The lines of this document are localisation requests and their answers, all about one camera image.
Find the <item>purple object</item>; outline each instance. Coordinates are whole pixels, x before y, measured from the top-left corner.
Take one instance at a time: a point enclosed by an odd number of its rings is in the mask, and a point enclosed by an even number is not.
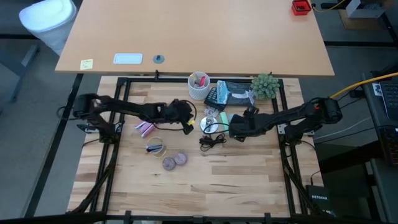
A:
[[[175,161],[173,158],[166,157],[163,160],[163,168],[167,171],[170,171],[175,168]]]
[[[179,152],[175,157],[174,157],[174,161],[176,164],[178,165],[184,165],[187,163],[188,157],[187,155],[185,155],[182,152]]]

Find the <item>wooden tabletop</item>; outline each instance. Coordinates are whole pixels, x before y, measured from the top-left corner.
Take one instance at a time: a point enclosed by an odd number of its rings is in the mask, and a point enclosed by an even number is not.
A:
[[[102,77],[98,94],[113,96],[116,80],[117,77]],[[284,82],[289,108],[301,105],[303,98],[299,81],[284,79]],[[245,142],[227,137],[226,143],[202,152],[198,143],[202,133],[196,125],[205,116],[205,105],[189,97],[185,83],[132,83],[129,94],[129,101],[135,103],[170,103],[174,98],[190,100],[196,105],[195,129],[188,136],[182,131],[155,130],[142,139],[134,130],[134,126],[140,123],[139,119],[126,116],[109,213],[122,215],[125,210],[131,210],[135,215],[263,217],[265,212],[270,212],[273,217],[288,217],[276,129],[264,136],[247,138]],[[261,113],[273,113],[271,101],[258,101],[256,104]],[[244,110],[245,107],[226,107],[227,114],[242,114]],[[103,115],[108,120],[109,113]],[[162,127],[180,126],[163,124]],[[153,136],[164,140],[167,146],[165,156],[184,152],[188,162],[172,171],[164,170],[163,158],[145,153],[146,142]],[[86,141],[96,138],[97,134],[89,134]],[[311,138],[304,139],[312,143]],[[102,147],[101,143],[94,142],[83,148],[69,210],[77,207],[94,186]],[[311,174],[319,170],[317,155],[311,146],[301,144],[297,146],[297,156],[303,183],[308,184]],[[314,182],[322,184],[320,174],[314,176]],[[294,198],[299,212],[295,189]],[[103,191],[99,202],[102,204],[102,201]]]
[[[56,71],[287,76],[334,75],[313,11],[292,0],[84,0]],[[118,53],[143,54],[115,65]],[[162,64],[153,62],[163,55]]]

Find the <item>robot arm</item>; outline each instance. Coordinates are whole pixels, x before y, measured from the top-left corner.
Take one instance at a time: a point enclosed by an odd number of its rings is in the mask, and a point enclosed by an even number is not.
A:
[[[85,119],[99,131],[99,141],[115,143],[119,137],[114,124],[109,124],[101,117],[101,113],[113,111],[121,114],[137,116],[149,123],[181,123],[182,131],[189,134],[193,130],[188,125],[193,117],[192,109],[187,101],[173,100],[167,106],[166,103],[146,103],[138,105],[126,101],[116,100],[110,96],[98,96],[97,94],[84,94],[78,96],[75,101],[73,116]]]
[[[285,140],[297,144],[303,133],[316,131],[323,124],[335,124],[343,115],[336,100],[315,98],[301,106],[274,114],[258,114],[257,108],[248,108],[243,116],[234,115],[229,124],[229,136],[243,142],[246,137],[265,134],[275,125],[303,119],[299,124],[285,127]]]

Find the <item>green plant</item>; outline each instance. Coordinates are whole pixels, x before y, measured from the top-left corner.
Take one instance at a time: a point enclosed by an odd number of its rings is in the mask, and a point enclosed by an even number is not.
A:
[[[276,93],[279,90],[279,83],[278,79],[272,77],[271,74],[272,72],[270,74],[262,73],[251,80],[251,88],[257,99],[273,99],[276,97]]]

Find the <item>black aluminum frame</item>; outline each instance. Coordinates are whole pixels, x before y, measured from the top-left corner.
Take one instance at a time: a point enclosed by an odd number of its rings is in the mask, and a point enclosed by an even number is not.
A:
[[[103,221],[104,223],[107,220],[124,220],[124,223],[132,223],[134,220],[160,220],[160,221],[186,221],[193,223],[205,223],[205,222],[262,222],[262,223],[381,223],[374,222],[371,220],[352,220],[352,219],[344,219],[344,218],[333,218],[324,215],[318,215],[316,213],[312,213],[308,215],[308,209],[310,211],[318,211],[318,207],[313,204],[312,200],[306,193],[301,181],[299,163],[297,159],[297,154],[294,146],[290,147],[290,153],[292,154],[292,164],[294,170],[290,167],[289,161],[286,155],[285,144],[283,143],[284,135],[278,134],[279,147],[282,159],[282,167],[284,171],[284,180],[285,180],[285,188],[287,192],[287,201],[290,217],[287,218],[274,218],[271,217],[270,213],[264,213],[263,217],[205,217],[205,216],[143,216],[143,215],[131,215],[131,211],[126,211],[125,215],[107,215],[109,200],[111,196],[111,187],[113,182],[114,170],[116,167],[116,159],[118,156],[119,142],[114,145],[113,153],[111,155],[111,160],[108,166],[105,168],[106,156],[109,151],[109,145],[104,144],[103,153],[101,155],[100,164],[98,167],[97,173],[97,182],[93,187],[91,192],[89,193],[88,198],[86,198],[86,203],[91,203],[90,211],[85,213],[84,210],[76,210],[75,212],[68,212],[63,215],[51,215],[44,217],[34,217],[35,210],[40,200],[40,196],[45,186],[45,182],[47,181],[47,177],[49,176],[49,172],[55,159],[55,155],[57,153],[58,146],[60,144],[63,131],[65,130],[65,126],[67,123],[67,118],[70,115],[72,110],[74,99],[76,98],[77,91],[80,86],[80,82],[83,78],[83,74],[80,73],[76,76],[75,82],[73,84],[72,90],[69,94],[67,103],[65,105],[65,109],[62,114],[62,118],[58,124],[57,130],[52,139],[52,144],[47,153],[47,158],[45,160],[43,169],[39,175],[39,179],[37,184],[35,185],[34,193],[32,194],[29,204],[27,206],[26,213],[24,218],[17,218],[12,220],[2,220],[0,223],[92,223]],[[251,78],[231,78],[231,79],[217,79],[212,78],[211,82],[217,82],[218,80],[228,80],[231,82],[238,83],[248,83],[251,81]],[[155,76],[153,78],[118,78],[116,91],[114,94],[115,98],[119,98],[121,88],[125,86],[123,100],[128,99],[129,91],[131,89],[132,82],[178,82],[185,83],[187,78],[160,78],[160,73],[156,70]],[[285,97],[284,85],[283,81],[280,80],[280,98],[282,103],[282,109],[287,110],[287,101]],[[278,112],[278,104],[277,100],[272,100],[272,107],[274,112]],[[111,113],[109,118],[110,122],[114,122],[115,114]],[[121,134],[124,122],[124,115],[121,114],[119,117],[120,128],[117,130],[117,133]],[[100,212],[96,212],[96,206],[98,202],[98,192],[104,183],[105,179],[108,179],[105,194],[104,194],[104,202],[102,204],[102,209]],[[295,212],[294,206],[294,198],[292,193],[292,185],[291,182],[296,186],[299,194],[300,200],[300,208],[302,210],[302,214],[298,214]]]

